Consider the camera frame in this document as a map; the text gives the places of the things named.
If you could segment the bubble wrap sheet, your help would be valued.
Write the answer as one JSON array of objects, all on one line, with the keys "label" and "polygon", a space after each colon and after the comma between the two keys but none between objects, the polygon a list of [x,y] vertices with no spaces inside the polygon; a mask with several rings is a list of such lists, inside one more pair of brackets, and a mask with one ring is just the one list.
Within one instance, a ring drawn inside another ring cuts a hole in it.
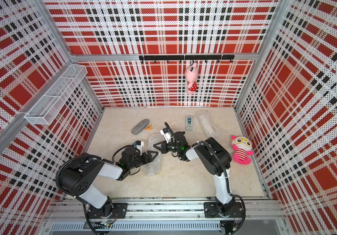
[{"label": "bubble wrap sheet", "polygon": [[145,165],[145,174],[147,177],[152,177],[157,175],[160,172],[161,169],[161,161],[162,161],[162,155],[161,152],[158,151],[153,147],[154,144],[160,143],[164,141],[164,137],[160,133],[153,133],[153,135],[150,136],[148,140],[148,151],[156,151],[158,152],[156,158],[153,160],[153,162],[148,163]]},{"label": "bubble wrap sheet", "polygon": [[203,130],[205,136],[209,137],[217,137],[219,129],[211,123],[210,116],[208,111],[200,110],[196,112],[197,120],[200,124],[201,129]]}]

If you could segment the grey tape dispenser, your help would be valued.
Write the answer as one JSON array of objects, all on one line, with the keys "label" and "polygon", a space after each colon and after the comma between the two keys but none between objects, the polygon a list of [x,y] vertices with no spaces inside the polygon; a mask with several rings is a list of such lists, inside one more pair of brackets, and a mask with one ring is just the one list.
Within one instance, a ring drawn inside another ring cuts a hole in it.
[{"label": "grey tape dispenser", "polygon": [[193,116],[186,116],[186,120],[185,120],[185,128],[186,131],[193,131]]}]

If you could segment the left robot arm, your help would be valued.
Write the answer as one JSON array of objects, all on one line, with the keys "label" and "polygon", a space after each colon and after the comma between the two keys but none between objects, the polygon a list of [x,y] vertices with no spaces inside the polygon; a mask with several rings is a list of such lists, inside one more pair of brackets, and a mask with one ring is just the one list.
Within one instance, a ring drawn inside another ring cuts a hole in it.
[{"label": "left robot arm", "polygon": [[131,170],[153,162],[158,157],[157,151],[142,152],[143,143],[137,141],[117,150],[111,160],[83,153],[65,162],[57,171],[55,182],[57,187],[85,206],[96,217],[107,218],[117,214],[109,196],[102,193],[95,185],[97,177],[106,177],[122,181],[131,176]]}]

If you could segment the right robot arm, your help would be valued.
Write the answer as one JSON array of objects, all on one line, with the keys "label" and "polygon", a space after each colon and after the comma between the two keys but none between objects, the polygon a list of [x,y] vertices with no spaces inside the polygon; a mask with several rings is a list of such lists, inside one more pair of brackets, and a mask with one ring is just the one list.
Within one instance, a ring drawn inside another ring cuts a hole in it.
[{"label": "right robot arm", "polygon": [[176,153],[181,161],[190,162],[199,159],[205,169],[213,176],[215,183],[215,203],[204,204],[206,217],[233,217],[245,219],[246,208],[242,197],[233,194],[229,183],[229,169],[232,157],[213,137],[189,145],[185,132],[172,133],[168,129],[161,131],[165,140],[153,147],[162,154]]}]

